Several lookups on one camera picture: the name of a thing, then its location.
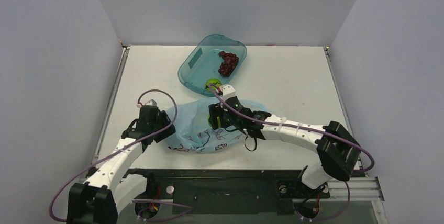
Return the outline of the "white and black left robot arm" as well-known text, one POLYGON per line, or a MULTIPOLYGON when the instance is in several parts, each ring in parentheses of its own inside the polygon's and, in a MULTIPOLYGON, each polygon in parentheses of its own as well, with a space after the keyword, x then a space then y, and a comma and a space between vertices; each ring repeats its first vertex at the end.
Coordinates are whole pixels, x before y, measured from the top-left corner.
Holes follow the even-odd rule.
POLYGON ((70 188, 67 223, 116 223, 136 196, 153 196, 155 181, 142 175, 124 176, 150 144, 174 133, 171 119, 154 100, 141 105, 139 117, 124 130, 110 157, 84 183, 70 188))

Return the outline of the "light blue plastic bag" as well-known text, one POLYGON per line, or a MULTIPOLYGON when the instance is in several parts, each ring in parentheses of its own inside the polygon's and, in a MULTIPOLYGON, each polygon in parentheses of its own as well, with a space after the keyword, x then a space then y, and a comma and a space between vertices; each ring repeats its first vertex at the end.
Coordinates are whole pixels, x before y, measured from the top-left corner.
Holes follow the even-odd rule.
POLYGON ((161 141, 163 145, 174 151, 203 154, 218 152, 244 141, 246 136, 238 130, 228 132, 224 128, 212 129, 208 123, 208 107, 218 102, 219 100, 211 97, 169 108, 166 113, 170 118, 178 110, 173 123, 175 134, 161 141))

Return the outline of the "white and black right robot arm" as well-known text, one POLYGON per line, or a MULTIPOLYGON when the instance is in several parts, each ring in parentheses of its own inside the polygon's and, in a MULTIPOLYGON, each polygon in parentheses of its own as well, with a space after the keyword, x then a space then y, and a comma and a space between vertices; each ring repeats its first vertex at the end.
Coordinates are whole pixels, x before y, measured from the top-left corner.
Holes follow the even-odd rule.
POLYGON ((319 160, 303 169, 295 182, 296 191, 309 196, 325 182, 350 180, 361 150, 353 136, 336 121, 314 125, 280 118, 266 111, 252 111, 237 97, 211 104, 209 124, 213 129, 238 130, 253 140, 277 140, 305 148, 319 160))

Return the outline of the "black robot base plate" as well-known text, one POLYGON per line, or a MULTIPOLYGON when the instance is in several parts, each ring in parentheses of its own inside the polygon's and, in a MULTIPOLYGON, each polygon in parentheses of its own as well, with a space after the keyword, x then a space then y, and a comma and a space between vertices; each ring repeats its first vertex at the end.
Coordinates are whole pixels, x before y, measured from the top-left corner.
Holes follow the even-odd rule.
POLYGON ((306 188, 300 170, 172 170, 129 169, 124 178, 141 175, 146 189, 137 199, 171 200, 178 214, 185 206, 194 214, 291 214, 294 205, 328 199, 326 183, 306 188))

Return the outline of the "red fake grape bunch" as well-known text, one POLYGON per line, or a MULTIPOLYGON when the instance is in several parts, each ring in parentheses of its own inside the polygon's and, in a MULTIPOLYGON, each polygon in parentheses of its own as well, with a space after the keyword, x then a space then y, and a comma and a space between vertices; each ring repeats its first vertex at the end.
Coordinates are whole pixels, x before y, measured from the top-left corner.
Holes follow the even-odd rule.
POLYGON ((222 63, 219 67, 219 74, 223 77, 230 77, 239 63, 239 57, 231 52, 221 51, 218 54, 222 58, 222 63))

